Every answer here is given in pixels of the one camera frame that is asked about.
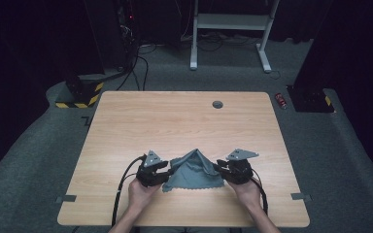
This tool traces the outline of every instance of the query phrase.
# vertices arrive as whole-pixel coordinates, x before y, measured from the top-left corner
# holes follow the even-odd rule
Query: wooden table
[[[213,107],[222,101],[223,107]],[[120,178],[136,157],[153,150],[163,160],[199,149],[208,159],[225,159],[235,149],[259,153],[250,158],[268,196],[277,226],[304,227],[309,217],[288,158],[269,96],[263,92],[133,92],[102,94],[63,202],[62,225],[110,225]],[[128,173],[135,173],[139,163]],[[127,207],[127,186],[119,201]],[[138,226],[253,226],[232,188],[159,191]]]

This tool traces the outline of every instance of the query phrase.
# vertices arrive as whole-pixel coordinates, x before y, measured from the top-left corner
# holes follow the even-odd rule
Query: power cord
[[[142,45],[142,46],[140,46],[140,49],[141,48],[147,48],[147,47],[153,47],[153,49],[149,50],[149,51],[139,52],[139,54],[148,54],[148,53],[151,53],[151,52],[153,52],[153,51],[156,50],[156,48],[158,47],[158,45],[156,43],[152,43],[152,44],[149,44],[149,45]]]
[[[128,173],[129,169],[132,167],[132,165],[134,165],[134,163],[136,163],[137,161],[140,161],[142,160],[143,156],[140,156],[140,157],[137,157],[135,160],[133,160],[129,166],[126,168],[125,172],[123,173],[122,175],[122,178],[120,179],[120,183],[119,183],[119,186],[118,186],[118,191],[117,191],[117,196],[115,197],[115,205],[114,205],[114,211],[112,213],[112,226],[115,225],[115,223],[117,222],[117,211],[118,211],[118,204],[119,204],[119,199],[120,199],[120,194],[122,192],[122,188],[123,188],[123,182],[130,176],[132,175],[129,175],[129,176],[126,176],[126,174]]]
[[[254,179],[254,177],[251,178],[251,181],[253,183],[255,183],[255,185],[258,187],[259,192],[262,195],[262,208],[263,208],[263,211],[268,215],[268,200],[267,200],[267,197],[266,197],[266,193],[265,193],[265,191],[264,191],[264,189],[262,187],[262,180],[261,180],[259,174],[254,169],[252,169],[252,170],[256,174],[256,177],[258,178],[259,183]]]
[[[184,38],[184,36],[187,33],[187,29],[189,28],[189,21],[190,21],[191,12],[192,12],[192,0],[189,0],[189,14],[188,14],[188,17],[187,17],[186,30],[184,31],[183,35],[181,36],[181,40]]]
[[[234,40],[235,38],[233,37],[225,37],[222,36],[220,33],[215,33],[212,35],[200,35],[199,36],[199,41],[204,41],[206,43],[219,43],[219,45],[215,49],[205,49],[202,46],[198,46],[199,49],[204,50],[204,51],[216,51],[219,50],[223,45],[228,45],[228,46],[247,46],[251,44],[256,44],[260,38],[251,38],[251,37],[243,37],[241,39],[244,39],[242,42],[231,42],[231,39]]]
[[[132,65],[131,68],[129,69],[129,71],[128,71],[126,77],[125,77],[125,79],[124,79],[123,82],[120,84],[120,86],[117,88],[117,90],[120,90],[120,89],[123,87],[123,85],[126,83],[127,79],[129,78],[129,76],[130,76],[131,74],[133,74],[134,77],[135,77],[135,82],[136,82],[136,84],[137,84],[138,90],[141,90],[141,86],[139,85],[139,82],[138,82],[138,76],[135,74],[135,71],[134,71],[135,66],[136,66],[137,63],[138,63],[138,59],[143,60],[143,61],[145,62],[145,64],[146,64],[146,66],[147,66],[147,68],[146,68],[146,70],[145,70],[145,75],[144,75],[144,83],[143,83],[143,85],[142,85],[142,90],[145,90],[145,86],[146,86],[146,83],[147,83],[147,75],[148,75],[148,72],[149,72],[149,69],[150,69],[150,68],[149,68],[149,63],[148,63],[147,59],[145,59],[145,58],[142,57],[142,56],[139,56],[139,48],[138,48],[138,50],[137,50],[136,58],[135,58],[135,61],[134,61],[133,65]]]
[[[72,233],[77,232],[77,230],[78,230],[79,228],[80,228],[79,226],[76,226],[76,227],[72,230]]]

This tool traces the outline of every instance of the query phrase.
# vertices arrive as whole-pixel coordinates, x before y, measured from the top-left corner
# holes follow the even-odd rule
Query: black cable
[[[149,46],[152,46],[152,45],[148,45],[148,46],[143,45],[143,46],[140,47],[140,49],[141,48],[146,48],[146,47],[149,47]],[[152,50],[139,52],[139,54],[148,54],[148,53],[151,53],[151,52],[155,51],[156,48],[157,48],[157,44],[153,43],[153,49]]]
[[[210,8],[209,8],[209,10],[208,10],[208,13],[210,13],[210,12],[212,11],[212,6],[213,6],[213,4],[214,4],[214,0],[211,1],[211,5],[210,5]]]
[[[135,175],[136,175],[136,173],[132,173],[132,174],[126,176],[123,180],[125,181],[128,177],[135,176]]]
[[[191,45],[192,45],[192,40],[182,41],[180,50],[190,50]]]
[[[137,86],[138,90],[141,90],[141,89],[139,88],[138,76],[135,74],[135,71],[134,71],[134,70],[132,70],[132,74],[133,74],[134,77],[135,77],[135,83],[136,83],[136,86]]]
[[[183,15],[181,14],[180,6],[178,5],[177,0],[174,0],[174,2],[175,2],[175,5],[177,6],[178,13],[180,14],[180,17],[182,17]]]
[[[268,200],[266,198],[266,193],[264,189],[262,188],[262,185],[260,185],[254,178],[251,178],[251,181],[255,183],[255,185],[259,188],[259,192],[262,195],[262,207],[263,211],[268,215]]]
[[[77,232],[77,230],[78,230],[79,228],[80,228],[79,226],[76,226],[76,227],[72,230],[72,233]]]
[[[187,17],[187,22],[186,22],[186,30],[184,31],[184,34],[181,36],[181,39],[184,38],[184,36],[187,33],[187,29],[189,28],[189,21],[190,21],[191,12],[192,12],[192,0],[189,0],[189,14],[188,14],[188,17]]]
[[[147,74],[148,74],[148,71],[150,70],[150,65],[148,64],[147,59],[145,59],[144,57],[138,56],[138,58],[144,60],[145,64],[147,65],[147,69],[145,70],[145,76],[144,76],[144,84],[142,85],[142,90],[145,90],[145,84],[147,83]]]
[[[249,40],[250,40],[250,38],[247,37],[242,42],[227,42],[227,41],[224,41],[224,43],[226,45],[229,45],[229,46],[246,46],[246,45],[252,44],[252,43],[247,43]]]
[[[128,173],[129,169],[132,167],[132,165],[134,165],[134,163],[136,163],[138,160],[142,160],[142,158],[143,158],[143,156],[137,157],[135,160],[133,160],[129,164],[129,166],[126,168],[125,172],[123,173],[122,178],[120,179],[120,183],[119,183],[118,191],[117,191],[117,196],[115,197],[114,211],[112,213],[112,226],[114,226],[115,223],[117,222],[118,203],[119,203],[119,199],[120,199],[120,193],[122,192],[123,182],[127,178],[126,174]]]
[[[256,176],[258,177],[259,184],[261,184],[261,186],[262,186],[262,181],[261,181],[261,178],[259,177],[259,174],[254,169],[252,169],[252,170],[256,174]]]
[[[220,37],[220,33],[215,33],[215,34],[210,34],[210,35],[201,35],[199,36],[198,38],[199,40],[203,40],[207,43],[218,43],[218,42],[221,42],[222,41],[222,38]]]
[[[204,51],[216,51],[216,50],[219,50],[222,45],[223,45],[223,41],[222,40],[217,40],[217,41],[210,41],[209,39],[206,39],[205,42],[207,43],[220,43],[216,48],[212,49],[212,50],[207,50],[207,49],[204,49],[200,46],[197,46],[200,50],[204,50]]]
[[[126,75],[125,79],[120,84],[120,86],[117,88],[117,90],[120,90],[120,88],[125,84],[126,80],[131,75],[131,73],[133,72],[133,70],[135,69],[136,63],[138,62],[138,53],[139,53],[139,48],[137,49],[137,52],[136,52],[135,62],[133,63],[133,65],[131,65],[131,68],[129,69],[128,74]]]

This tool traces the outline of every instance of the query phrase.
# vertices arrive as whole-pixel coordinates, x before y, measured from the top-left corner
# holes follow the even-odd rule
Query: gray mat
[[[310,43],[269,42],[273,72],[264,74],[254,45],[224,46],[198,52],[198,70],[189,71],[189,50],[159,47],[142,55],[150,63],[146,90],[223,90],[282,92],[288,109],[273,106],[290,160],[307,202],[311,224],[283,232],[373,232],[373,164],[346,118],[333,90],[325,92],[335,114],[297,113],[286,92]],[[135,72],[141,82],[145,63]],[[122,79],[107,81],[102,91],[116,89]],[[60,205],[85,141],[84,117],[92,109],[57,109],[53,102],[63,83],[48,91],[50,108],[14,143],[0,163],[0,232],[72,232],[57,223]],[[136,90],[131,76],[122,90]],[[108,226],[85,226],[80,232],[107,232]]]

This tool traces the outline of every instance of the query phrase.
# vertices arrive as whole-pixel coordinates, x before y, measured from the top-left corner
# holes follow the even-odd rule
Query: hazard tape
[[[99,98],[99,93],[101,92],[102,86],[104,84],[100,83],[95,88],[94,91],[87,96],[87,101],[85,102],[56,102],[55,106],[60,109],[69,109],[69,108],[91,108]]]

